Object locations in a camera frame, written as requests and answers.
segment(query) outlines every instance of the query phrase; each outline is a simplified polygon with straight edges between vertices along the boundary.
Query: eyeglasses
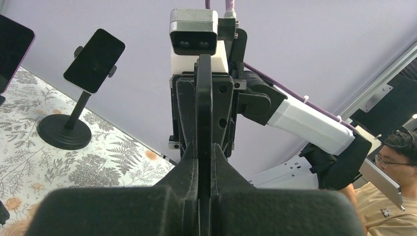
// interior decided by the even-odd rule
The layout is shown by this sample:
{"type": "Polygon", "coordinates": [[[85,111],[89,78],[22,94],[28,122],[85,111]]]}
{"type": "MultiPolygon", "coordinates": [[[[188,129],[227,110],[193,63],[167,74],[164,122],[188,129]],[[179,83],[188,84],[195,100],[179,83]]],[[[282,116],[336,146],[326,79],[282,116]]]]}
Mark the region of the eyeglasses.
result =
{"type": "Polygon", "coordinates": [[[387,167],[387,164],[392,164],[392,165],[405,165],[405,166],[417,166],[417,165],[414,165],[414,164],[387,162],[387,161],[384,161],[379,154],[376,154],[375,155],[375,162],[376,163],[380,162],[381,166],[384,167],[384,168],[387,167]]]}

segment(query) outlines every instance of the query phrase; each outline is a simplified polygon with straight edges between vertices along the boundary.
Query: man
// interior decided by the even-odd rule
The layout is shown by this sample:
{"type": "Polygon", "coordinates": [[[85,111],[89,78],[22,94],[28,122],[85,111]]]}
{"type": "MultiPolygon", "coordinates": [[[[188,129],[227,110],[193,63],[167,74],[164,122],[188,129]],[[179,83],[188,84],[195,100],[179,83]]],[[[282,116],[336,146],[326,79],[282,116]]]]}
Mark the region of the man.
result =
{"type": "Polygon", "coordinates": [[[390,135],[376,156],[377,165],[401,186],[403,207],[401,211],[373,184],[359,189],[350,184],[340,190],[353,203],[367,236],[417,236],[417,133],[412,137],[390,135]]]}

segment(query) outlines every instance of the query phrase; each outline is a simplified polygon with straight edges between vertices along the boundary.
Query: tablet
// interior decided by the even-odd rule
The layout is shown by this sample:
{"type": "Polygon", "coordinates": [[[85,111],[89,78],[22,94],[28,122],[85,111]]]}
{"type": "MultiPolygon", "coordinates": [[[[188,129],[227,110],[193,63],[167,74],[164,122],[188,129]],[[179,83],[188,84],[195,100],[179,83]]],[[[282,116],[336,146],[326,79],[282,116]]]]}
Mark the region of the tablet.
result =
{"type": "Polygon", "coordinates": [[[34,32],[0,15],[0,93],[3,93],[35,39],[34,32]]]}
{"type": "Polygon", "coordinates": [[[379,191],[392,201],[400,210],[404,211],[403,197],[400,185],[375,165],[369,158],[365,158],[359,172],[365,180],[371,182],[379,191]]]}

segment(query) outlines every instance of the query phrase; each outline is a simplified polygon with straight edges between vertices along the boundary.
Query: man's hand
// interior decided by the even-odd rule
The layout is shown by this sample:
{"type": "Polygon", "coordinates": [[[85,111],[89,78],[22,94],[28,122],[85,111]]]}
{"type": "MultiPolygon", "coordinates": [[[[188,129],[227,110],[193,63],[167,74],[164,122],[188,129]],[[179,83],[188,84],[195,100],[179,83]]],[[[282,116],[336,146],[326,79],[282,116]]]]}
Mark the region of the man's hand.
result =
{"type": "Polygon", "coordinates": [[[339,193],[343,193],[354,205],[356,205],[356,196],[353,184],[349,184],[344,189],[339,190],[339,193]]]}
{"type": "Polygon", "coordinates": [[[368,234],[368,229],[365,227],[365,225],[362,221],[362,218],[359,214],[359,210],[357,208],[357,202],[356,202],[356,193],[355,193],[355,188],[353,188],[353,184],[349,184],[346,188],[344,188],[342,190],[339,190],[339,193],[344,194],[351,201],[351,203],[355,207],[357,216],[362,223],[362,230],[365,233],[365,235],[367,235],[368,234]]]}

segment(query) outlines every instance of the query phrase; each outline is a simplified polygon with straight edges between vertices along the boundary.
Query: smartphone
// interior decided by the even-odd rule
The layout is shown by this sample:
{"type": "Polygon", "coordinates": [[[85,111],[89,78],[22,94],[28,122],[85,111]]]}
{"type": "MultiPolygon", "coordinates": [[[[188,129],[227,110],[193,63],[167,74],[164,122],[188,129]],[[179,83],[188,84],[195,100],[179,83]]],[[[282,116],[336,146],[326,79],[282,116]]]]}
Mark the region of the smartphone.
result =
{"type": "Polygon", "coordinates": [[[125,48],[122,41],[98,29],[64,72],[64,78],[88,93],[96,93],[125,48]]]}
{"type": "Polygon", "coordinates": [[[0,15],[0,93],[10,84],[34,39],[31,29],[0,15]]]}

